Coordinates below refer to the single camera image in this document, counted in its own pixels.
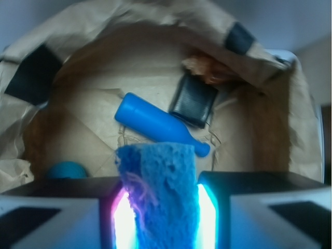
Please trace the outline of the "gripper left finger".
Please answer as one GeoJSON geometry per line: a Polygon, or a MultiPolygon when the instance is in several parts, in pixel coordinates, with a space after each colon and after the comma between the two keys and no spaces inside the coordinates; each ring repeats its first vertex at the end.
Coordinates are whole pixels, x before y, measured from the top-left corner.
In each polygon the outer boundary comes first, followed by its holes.
{"type": "Polygon", "coordinates": [[[37,180],[1,194],[1,248],[136,248],[118,177],[37,180]]]}

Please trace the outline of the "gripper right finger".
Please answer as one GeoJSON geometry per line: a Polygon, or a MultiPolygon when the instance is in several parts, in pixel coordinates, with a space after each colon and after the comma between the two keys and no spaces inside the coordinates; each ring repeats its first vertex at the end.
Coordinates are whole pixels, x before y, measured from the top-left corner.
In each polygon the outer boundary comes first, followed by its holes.
{"type": "Polygon", "coordinates": [[[198,180],[197,248],[331,248],[331,187],[291,172],[198,180]]]}

